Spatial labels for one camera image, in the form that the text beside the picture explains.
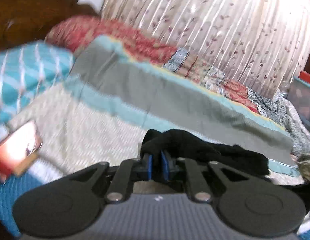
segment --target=ribbed gray surface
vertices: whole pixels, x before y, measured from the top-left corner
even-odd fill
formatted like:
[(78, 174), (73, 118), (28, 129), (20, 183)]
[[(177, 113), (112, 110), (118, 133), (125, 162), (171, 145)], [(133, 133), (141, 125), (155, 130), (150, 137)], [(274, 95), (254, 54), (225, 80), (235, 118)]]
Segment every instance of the ribbed gray surface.
[[(23, 236), (22, 240), (38, 238)], [(216, 216), (210, 205), (189, 201), (185, 194), (136, 195), (109, 205), (103, 215), (81, 233), (63, 240), (257, 240), (240, 234)], [(298, 240), (294, 234), (268, 238)]]

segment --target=bed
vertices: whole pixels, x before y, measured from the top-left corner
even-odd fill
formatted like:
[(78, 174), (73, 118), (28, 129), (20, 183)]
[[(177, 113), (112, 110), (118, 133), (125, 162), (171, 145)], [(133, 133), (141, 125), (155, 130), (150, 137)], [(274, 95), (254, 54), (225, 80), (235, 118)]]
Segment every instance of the bed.
[(118, 21), (74, 16), (47, 31), (46, 42), (25, 44), (44, 39), (35, 34), (0, 43), (0, 50), (22, 44), (0, 52), (0, 124), (14, 130), (32, 118), (43, 137), (40, 158), (0, 185), (0, 220), (14, 236), (11, 208), (23, 192), (99, 161), (137, 157), (150, 128), (239, 144), (268, 157), (274, 183), (303, 183), (290, 154), (310, 152), (309, 134), (284, 101), (267, 101), (205, 60)]

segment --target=floral fabric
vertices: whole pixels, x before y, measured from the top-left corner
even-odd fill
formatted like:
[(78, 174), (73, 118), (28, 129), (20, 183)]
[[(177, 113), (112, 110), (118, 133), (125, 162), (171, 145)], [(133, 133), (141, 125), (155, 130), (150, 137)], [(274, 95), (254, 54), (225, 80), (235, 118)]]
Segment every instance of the floral fabric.
[(194, 83), (232, 101), (241, 103), (253, 112), (258, 113), (257, 105), (248, 99), (247, 87), (229, 79), (224, 72), (209, 66), (207, 61), (192, 53), (176, 53), (169, 62), (163, 65), (163, 68), (167, 68), (177, 75), (192, 80)]
[(258, 106), (261, 115), (285, 128), (293, 141), (292, 154), (299, 157), (310, 152), (310, 142), (307, 136), (303, 133), (300, 125), (287, 114), (286, 105), (281, 98), (274, 102), (248, 88), (248, 99)]
[(137, 61), (162, 64), (177, 51), (177, 47), (160, 43), (122, 22), (90, 16), (75, 16), (61, 22), (47, 34), (46, 42), (65, 47), (78, 56), (99, 35), (122, 41), (126, 51)]

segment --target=metal rivet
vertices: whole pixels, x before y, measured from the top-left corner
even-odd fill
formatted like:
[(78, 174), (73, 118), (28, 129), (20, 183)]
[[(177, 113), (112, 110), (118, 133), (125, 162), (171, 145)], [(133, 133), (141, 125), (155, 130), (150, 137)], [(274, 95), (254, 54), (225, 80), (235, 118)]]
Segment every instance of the metal rivet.
[(199, 192), (199, 193), (196, 193), (195, 198), (198, 201), (209, 201), (211, 198), (211, 195), (206, 192)]
[(107, 199), (109, 201), (120, 201), (122, 200), (122, 198), (123, 198), (123, 195), (118, 192), (111, 192), (107, 195)]

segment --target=smartphone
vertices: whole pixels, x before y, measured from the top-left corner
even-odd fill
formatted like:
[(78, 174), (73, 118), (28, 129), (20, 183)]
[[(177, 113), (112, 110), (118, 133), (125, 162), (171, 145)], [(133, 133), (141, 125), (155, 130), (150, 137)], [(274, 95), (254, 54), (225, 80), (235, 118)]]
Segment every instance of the smartphone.
[(30, 120), (0, 142), (0, 182), (21, 175), (37, 158), (42, 138), (34, 120)]

